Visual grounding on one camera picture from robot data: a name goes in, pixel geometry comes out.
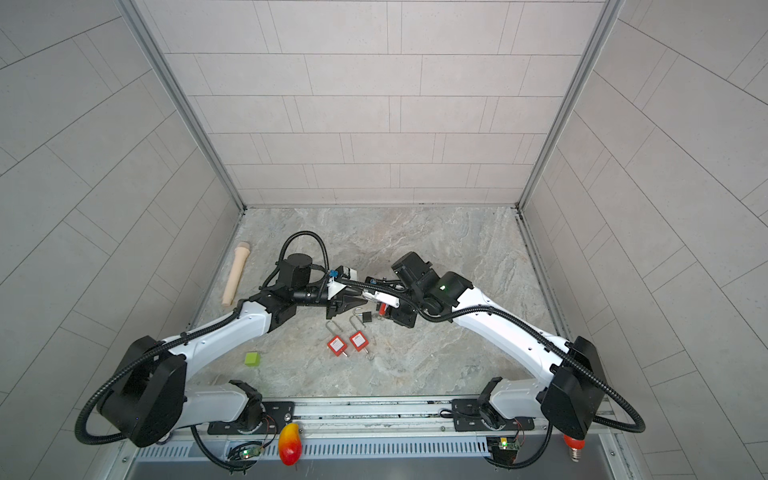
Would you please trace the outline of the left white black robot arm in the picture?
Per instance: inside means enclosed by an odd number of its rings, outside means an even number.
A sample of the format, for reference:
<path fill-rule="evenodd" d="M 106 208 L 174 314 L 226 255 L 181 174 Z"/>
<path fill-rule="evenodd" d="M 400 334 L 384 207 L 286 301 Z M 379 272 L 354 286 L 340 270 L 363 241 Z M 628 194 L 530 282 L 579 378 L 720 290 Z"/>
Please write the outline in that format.
<path fill-rule="evenodd" d="M 230 474 L 246 474 L 257 462 L 251 445 L 238 445 L 221 458 L 205 446 L 198 427 L 225 422 L 251 432 L 272 424 L 261 394 L 242 380 L 200 387 L 191 379 L 236 347 L 276 330 L 300 307 L 321 307 L 333 319 L 366 302 L 362 290 L 352 285 L 356 276 L 351 270 L 331 269 L 327 256 L 315 264 L 306 254 L 289 254 L 288 247 L 300 237 L 324 243 L 308 230 L 290 235 L 259 291 L 239 300 L 230 313 L 163 340 L 144 336 L 134 341 L 112 376 L 86 401 L 75 421 L 76 440 L 83 445 L 129 440 L 143 448 L 187 428 L 211 463 Z"/>

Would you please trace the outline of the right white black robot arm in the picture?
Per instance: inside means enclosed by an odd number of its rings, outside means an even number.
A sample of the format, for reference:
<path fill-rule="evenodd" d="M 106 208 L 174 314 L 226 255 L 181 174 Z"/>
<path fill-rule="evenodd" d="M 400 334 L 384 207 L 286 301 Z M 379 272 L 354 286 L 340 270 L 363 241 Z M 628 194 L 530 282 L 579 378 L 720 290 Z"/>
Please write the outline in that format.
<path fill-rule="evenodd" d="M 439 275 L 418 254 L 409 252 L 392 266 L 394 281 L 352 278 L 345 267 L 325 275 L 331 297 L 349 289 L 432 323 L 453 322 L 500 348 L 526 368 L 534 382 L 521 389 L 502 378 L 491 380 L 478 398 L 478 414 L 493 430 L 513 422 L 523 409 L 538 408 L 547 421 L 539 448 L 527 459 L 511 456 L 509 444 L 498 439 L 488 463 L 520 470 L 536 463 L 549 446 L 554 430 L 573 441 L 586 437 L 592 424 L 640 434 L 646 423 L 640 413 L 606 379 L 596 347 L 587 339 L 569 341 L 522 320 L 493 302 L 463 276 Z"/>

